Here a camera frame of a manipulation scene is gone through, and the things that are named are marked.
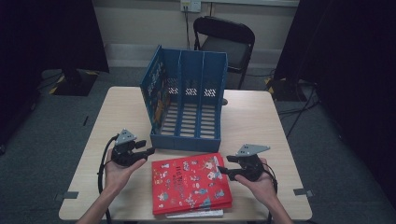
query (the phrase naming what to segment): magazine rack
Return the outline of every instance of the magazine rack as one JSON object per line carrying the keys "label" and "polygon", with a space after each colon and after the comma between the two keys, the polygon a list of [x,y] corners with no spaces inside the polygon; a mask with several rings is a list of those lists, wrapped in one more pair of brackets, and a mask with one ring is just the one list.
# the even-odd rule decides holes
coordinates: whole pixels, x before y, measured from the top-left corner
{"label": "magazine rack", "polygon": [[227,55],[159,46],[140,83],[156,148],[217,152]]}

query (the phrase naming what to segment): hand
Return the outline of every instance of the hand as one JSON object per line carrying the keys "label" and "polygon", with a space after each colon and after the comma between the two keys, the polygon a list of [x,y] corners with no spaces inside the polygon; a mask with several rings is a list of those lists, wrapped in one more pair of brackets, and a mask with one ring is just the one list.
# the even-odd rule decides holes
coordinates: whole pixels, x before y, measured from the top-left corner
{"label": "hand", "polygon": [[131,174],[135,170],[140,168],[146,162],[146,160],[141,159],[135,162],[132,166],[123,167],[117,165],[114,161],[110,161],[112,152],[113,149],[110,149],[107,152],[107,157],[106,157],[106,160],[109,162],[106,162],[106,166],[105,166],[105,171],[106,171],[105,189],[115,190],[118,194],[128,183]]}
{"label": "hand", "polygon": [[[267,164],[266,159],[260,158],[260,160],[262,163]],[[263,167],[266,171],[268,171],[268,166],[264,165]],[[273,181],[271,176],[269,176],[267,173],[262,173],[259,179],[255,182],[247,180],[242,175],[236,175],[235,179],[250,189],[254,197],[265,206],[267,206],[268,203],[271,202],[274,197],[276,197]]]}

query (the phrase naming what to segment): carpeted floor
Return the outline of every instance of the carpeted floor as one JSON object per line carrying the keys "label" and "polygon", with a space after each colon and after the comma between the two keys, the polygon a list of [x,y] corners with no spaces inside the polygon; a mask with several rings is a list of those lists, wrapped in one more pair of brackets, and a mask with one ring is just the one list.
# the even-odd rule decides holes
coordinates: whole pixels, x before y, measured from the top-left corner
{"label": "carpeted floor", "polygon": [[[145,68],[112,67],[109,74],[99,75],[88,96],[48,94],[59,71],[43,73],[49,78],[41,84],[44,88],[35,110],[0,157],[0,223],[68,223],[59,219],[62,202],[57,198],[68,189],[107,90],[137,86],[144,73]],[[263,75],[271,69],[250,69],[248,73],[243,89],[265,91]],[[229,75],[229,89],[237,79],[238,75]],[[306,96],[310,88],[303,86]],[[304,104],[276,102],[285,133],[297,114],[284,112]],[[315,194],[309,198],[313,221],[396,223],[395,210],[365,165],[339,139],[333,120],[321,105],[300,116],[288,140],[304,187]]]}

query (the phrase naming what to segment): forearm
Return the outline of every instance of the forearm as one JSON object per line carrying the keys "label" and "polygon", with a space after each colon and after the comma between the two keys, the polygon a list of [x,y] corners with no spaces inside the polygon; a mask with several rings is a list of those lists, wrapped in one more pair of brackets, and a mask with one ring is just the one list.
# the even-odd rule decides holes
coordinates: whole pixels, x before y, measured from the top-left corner
{"label": "forearm", "polygon": [[107,208],[118,194],[119,193],[114,189],[104,189],[96,201],[91,205],[91,207],[87,210],[87,212],[85,212],[85,214],[79,219],[77,223],[99,223]]}
{"label": "forearm", "polygon": [[286,212],[285,208],[277,197],[271,199],[268,203],[266,203],[265,206],[268,208],[269,212],[273,216],[274,222],[276,224],[293,223],[289,214]]}

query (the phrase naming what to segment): wooden table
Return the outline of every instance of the wooden table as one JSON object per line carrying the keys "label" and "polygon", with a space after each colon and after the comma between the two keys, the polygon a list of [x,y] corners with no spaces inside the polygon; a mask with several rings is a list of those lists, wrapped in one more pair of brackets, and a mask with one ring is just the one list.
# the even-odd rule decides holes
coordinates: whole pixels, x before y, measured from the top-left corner
{"label": "wooden table", "polygon": [[[296,196],[293,191],[301,189],[303,184],[271,95],[266,91],[225,91],[224,98],[228,104],[221,113],[219,153],[224,158],[225,166],[239,168],[238,164],[227,162],[225,157],[234,155],[245,143],[270,146],[271,149],[260,153],[259,157],[266,158],[276,173],[280,201],[293,220],[311,218],[312,211],[306,196]],[[61,219],[79,219],[98,197],[97,172],[104,148],[107,141],[123,128],[134,133],[137,140],[148,140],[147,147],[151,146],[149,116],[139,88],[113,87],[108,91],[68,190],[77,191],[78,197],[64,199],[59,212]],[[196,154],[202,152],[157,149],[148,162],[133,173],[125,189],[110,205],[112,219],[169,220],[164,216],[152,215],[151,162]],[[200,221],[267,218],[268,210],[254,198],[250,190],[236,181],[230,182],[230,188],[233,207],[224,209],[222,218],[200,218]]]}

